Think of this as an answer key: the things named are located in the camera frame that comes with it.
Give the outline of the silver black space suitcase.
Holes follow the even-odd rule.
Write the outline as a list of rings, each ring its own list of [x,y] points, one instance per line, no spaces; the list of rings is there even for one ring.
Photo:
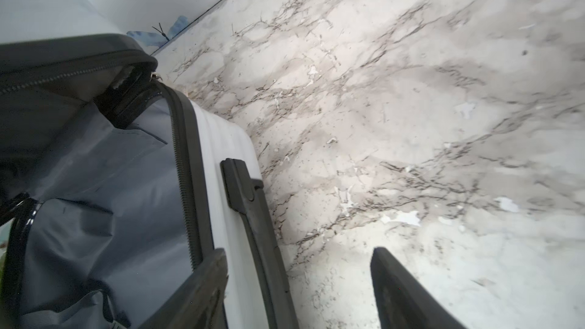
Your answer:
[[[219,328],[299,325],[254,146],[88,0],[1,0],[1,326],[142,328],[225,251]]]

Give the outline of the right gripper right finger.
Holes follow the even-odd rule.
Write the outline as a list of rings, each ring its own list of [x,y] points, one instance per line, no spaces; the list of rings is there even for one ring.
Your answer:
[[[382,328],[465,328],[386,248],[374,249],[370,272]]]

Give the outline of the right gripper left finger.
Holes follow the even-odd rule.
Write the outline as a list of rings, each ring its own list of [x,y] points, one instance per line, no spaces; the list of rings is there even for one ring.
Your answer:
[[[219,328],[228,281],[225,251],[214,250],[142,328]]]

